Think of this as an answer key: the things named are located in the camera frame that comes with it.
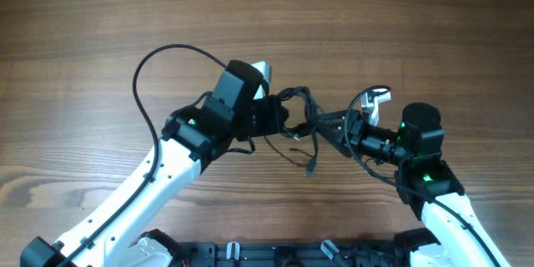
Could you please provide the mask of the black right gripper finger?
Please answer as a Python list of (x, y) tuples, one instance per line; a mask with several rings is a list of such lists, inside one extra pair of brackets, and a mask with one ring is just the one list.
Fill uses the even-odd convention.
[(340, 154), (346, 158), (350, 157), (350, 151), (345, 141), (345, 136), (341, 131), (321, 131), (320, 135)]
[(343, 132), (346, 111), (318, 113), (314, 117), (315, 131), (318, 134), (339, 134)]

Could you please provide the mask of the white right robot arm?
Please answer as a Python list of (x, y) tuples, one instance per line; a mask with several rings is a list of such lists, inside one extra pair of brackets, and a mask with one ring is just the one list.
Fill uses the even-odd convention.
[(459, 179), (442, 159), (444, 130), (439, 110), (411, 103), (397, 131), (380, 128), (369, 113), (350, 109), (319, 114), (316, 130), (341, 154), (396, 167), (394, 186), (425, 228), (429, 244), (408, 247), (411, 266), (506, 266), (506, 258), (484, 230)]

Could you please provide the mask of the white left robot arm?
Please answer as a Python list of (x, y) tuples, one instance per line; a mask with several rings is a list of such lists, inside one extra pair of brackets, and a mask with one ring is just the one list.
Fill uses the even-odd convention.
[(153, 148), (127, 179), (84, 221), (53, 244), (32, 240), (21, 253), (22, 266), (124, 266), (132, 243), (181, 189), (210, 163), (233, 152), (235, 140), (277, 134), (287, 113), (268, 94), (272, 67), (265, 61), (233, 60), (214, 91), (167, 119)]

